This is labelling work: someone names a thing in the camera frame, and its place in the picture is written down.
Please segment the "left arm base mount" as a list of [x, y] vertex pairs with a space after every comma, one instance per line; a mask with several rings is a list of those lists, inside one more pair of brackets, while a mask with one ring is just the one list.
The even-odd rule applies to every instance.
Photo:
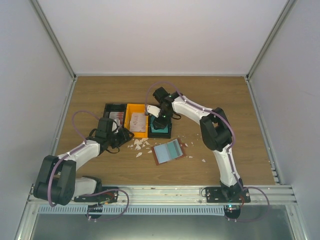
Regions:
[[73, 198], [76, 203], [111, 204], [118, 201], [119, 188], [116, 186], [103, 186], [90, 196], [77, 196]]

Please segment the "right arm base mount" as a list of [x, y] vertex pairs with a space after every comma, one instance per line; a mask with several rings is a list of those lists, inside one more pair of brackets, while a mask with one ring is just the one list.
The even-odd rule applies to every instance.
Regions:
[[221, 186], [207, 186], [200, 190], [200, 195], [207, 203], [241, 204], [250, 203], [251, 197], [248, 190], [229, 191]]

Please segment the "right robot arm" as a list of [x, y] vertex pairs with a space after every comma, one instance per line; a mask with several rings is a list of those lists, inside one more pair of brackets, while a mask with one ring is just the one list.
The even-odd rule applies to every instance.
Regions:
[[228, 203], [234, 202], [244, 186], [232, 154], [235, 133], [224, 111], [219, 107], [204, 107], [178, 91], [170, 94], [163, 87], [156, 89], [153, 97], [159, 105], [148, 105], [145, 110], [155, 117], [153, 126], [156, 129], [164, 129], [174, 114], [199, 124], [202, 141], [213, 152], [219, 168], [221, 196]]

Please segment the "brown leather card holder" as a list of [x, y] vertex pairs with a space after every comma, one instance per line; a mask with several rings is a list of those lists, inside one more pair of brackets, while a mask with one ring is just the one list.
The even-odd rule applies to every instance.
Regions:
[[186, 157], [185, 144], [179, 138], [151, 148], [155, 164], [162, 165]]

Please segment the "black bin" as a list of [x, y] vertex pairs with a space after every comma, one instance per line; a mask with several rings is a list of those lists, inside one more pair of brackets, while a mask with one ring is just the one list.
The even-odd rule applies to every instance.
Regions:
[[104, 107], [103, 117], [109, 118], [110, 112], [124, 112], [124, 119], [122, 127], [124, 126], [125, 119], [126, 119], [126, 111], [127, 111], [127, 104], [124, 103], [106, 103]]
[[172, 135], [172, 122], [169, 121], [164, 129], [155, 129], [153, 125], [154, 120], [155, 117], [153, 115], [148, 116], [148, 138], [170, 139]]

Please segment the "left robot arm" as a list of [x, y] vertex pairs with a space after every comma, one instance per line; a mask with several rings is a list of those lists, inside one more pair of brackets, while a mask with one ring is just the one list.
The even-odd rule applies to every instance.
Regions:
[[47, 155], [41, 164], [33, 196], [48, 201], [50, 206], [65, 206], [80, 196], [86, 196], [92, 202], [103, 197], [101, 180], [96, 177], [76, 178], [80, 167], [109, 148], [119, 150], [129, 142], [134, 133], [122, 127], [114, 119], [102, 117], [96, 128], [92, 129], [83, 142], [72, 150], [58, 156]]

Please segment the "green credit card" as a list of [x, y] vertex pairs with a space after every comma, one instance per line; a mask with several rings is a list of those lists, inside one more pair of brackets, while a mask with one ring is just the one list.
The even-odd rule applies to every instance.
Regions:
[[166, 148], [170, 160], [178, 159], [183, 156], [183, 151], [177, 139], [168, 142]]

